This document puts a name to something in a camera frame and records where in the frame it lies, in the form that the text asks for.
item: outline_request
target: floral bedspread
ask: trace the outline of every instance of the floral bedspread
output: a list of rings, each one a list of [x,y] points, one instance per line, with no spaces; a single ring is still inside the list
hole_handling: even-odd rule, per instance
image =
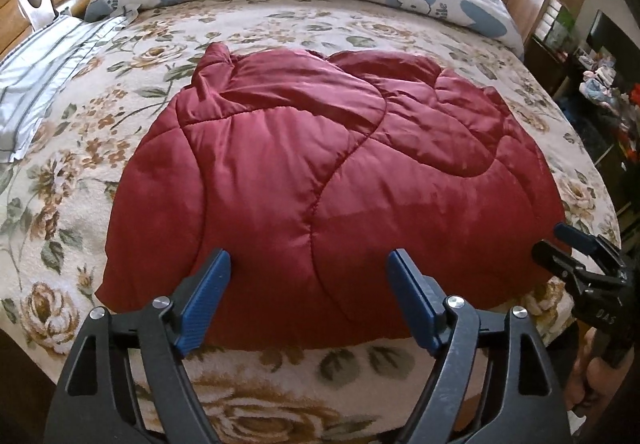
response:
[[[620,244],[612,203],[579,138],[497,41],[354,0],[206,0],[156,8],[68,82],[25,159],[0,168],[0,328],[54,380],[97,304],[123,168],[213,41],[238,53],[277,47],[417,53],[476,85],[493,85],[545,154],[567,221]],[[529,309],[546,342],[570,321],[570,299],[556,280],[511,304]],[[238,444],[343,441],[400,427],[432,366],[411,339],[325,350],[209,347],[186,361],[220,437]],[[147,423],[159,429],[138,357],[134,374]],[[468,397],[481,385],[480,371]]]

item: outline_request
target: red puffer coat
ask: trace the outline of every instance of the red puffer coat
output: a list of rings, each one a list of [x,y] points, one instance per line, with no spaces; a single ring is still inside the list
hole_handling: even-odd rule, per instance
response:
[[[530,250],[563,219],[542,153],[494,88],[404,53],[214,44],[127,164],[97,296],[138,309],[222,247],[232,279],[209,343],[407,337],[391,250],[490,308],[548,280]]]

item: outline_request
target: striped pillowcase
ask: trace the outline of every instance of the striped pillowcase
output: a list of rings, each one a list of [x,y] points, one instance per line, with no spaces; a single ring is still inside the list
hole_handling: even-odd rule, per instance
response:
[[[24,157],[69,78],[137,16],[133,6],[98,23],[61,14],[0,62],[0,163]]]

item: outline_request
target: television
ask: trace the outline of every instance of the television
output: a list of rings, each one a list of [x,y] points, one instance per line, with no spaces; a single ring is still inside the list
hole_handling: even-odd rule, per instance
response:
[[[623,92],[640,83],[640,48],[601,10],[593,21],[587,43],[596,52],[602,47],[616,59],[616,86]]]

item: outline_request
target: metal screw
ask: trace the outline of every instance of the metal screw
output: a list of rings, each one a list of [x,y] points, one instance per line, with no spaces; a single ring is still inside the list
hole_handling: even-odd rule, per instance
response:
[[[96,307],[91,312],[89,312],[89,318],[100,319],[100,318],[104,318],[105,314],[106,312],[103,307]]]
[[[462,309],[465,306],[465,301],[460,296],[449,296],[447,298],[447,305],[452,309]]]
[[[513,315],[516,316],[516,318],[520,319],[526,318],[529,315],[527,309],[521,307],[520,305],[516,305],[513,309],[511,309],[511,312],[513,312]]]
[[[171,300],[167,296],[160,296],[153,301],[152,305],[157,309],[166,309],[171,305]]]

